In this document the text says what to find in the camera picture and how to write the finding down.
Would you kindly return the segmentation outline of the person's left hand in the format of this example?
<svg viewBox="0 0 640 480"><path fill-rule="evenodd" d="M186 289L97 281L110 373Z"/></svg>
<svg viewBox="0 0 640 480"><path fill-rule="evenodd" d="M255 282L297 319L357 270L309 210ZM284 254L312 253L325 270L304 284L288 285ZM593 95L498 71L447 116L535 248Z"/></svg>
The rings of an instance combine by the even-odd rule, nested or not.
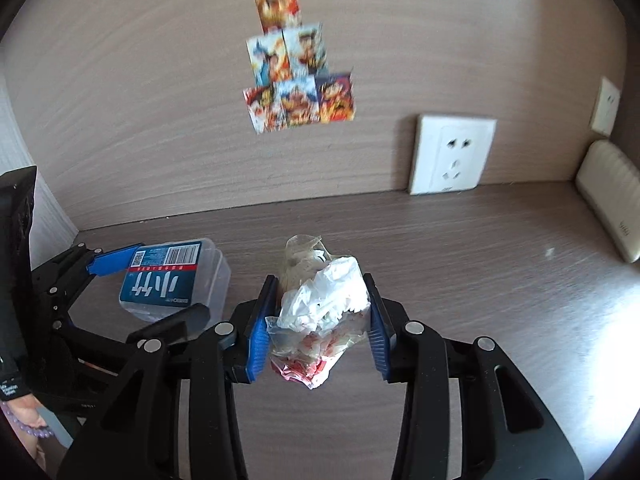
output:
<svg viewBox="0 0 640 480"><path fill-rule="evenodd" d="M46 469L46 456L39 444L41 429L47 426L38 412L42 408L40 401L31 393L20 398L1 402L2 412L10 423L14 434L20 439L25 450L37 465Z"/></svg>

